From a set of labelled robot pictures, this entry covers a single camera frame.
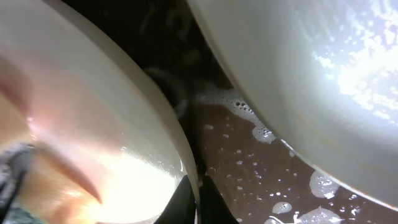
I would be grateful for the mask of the cream plate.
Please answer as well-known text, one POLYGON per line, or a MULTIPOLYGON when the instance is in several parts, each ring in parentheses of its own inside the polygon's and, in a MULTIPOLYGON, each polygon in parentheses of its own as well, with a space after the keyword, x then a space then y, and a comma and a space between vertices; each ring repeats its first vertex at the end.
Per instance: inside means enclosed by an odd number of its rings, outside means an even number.
POLYGON ((44 223, 154 223, 200 198, 160 88, 61 1, 1 2, 1 150, 24 145, 17 200, 44 223))

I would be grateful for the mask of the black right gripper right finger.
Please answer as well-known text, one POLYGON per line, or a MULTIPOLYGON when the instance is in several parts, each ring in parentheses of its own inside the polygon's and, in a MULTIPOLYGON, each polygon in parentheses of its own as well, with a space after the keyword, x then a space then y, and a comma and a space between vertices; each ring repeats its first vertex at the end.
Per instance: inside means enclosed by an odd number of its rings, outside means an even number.
POLYGON ((210 176, 203 177, 200 187, 202 224, 238 224, 210 176))

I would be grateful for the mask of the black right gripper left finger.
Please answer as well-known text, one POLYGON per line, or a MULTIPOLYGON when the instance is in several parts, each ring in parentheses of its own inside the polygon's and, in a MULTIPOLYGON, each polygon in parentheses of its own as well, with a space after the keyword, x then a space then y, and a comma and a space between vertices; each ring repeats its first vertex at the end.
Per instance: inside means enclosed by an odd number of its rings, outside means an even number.
POLYGON ((185 175, 154 224, 194 224, 195 210, 192 186, 188 175, 185 175))

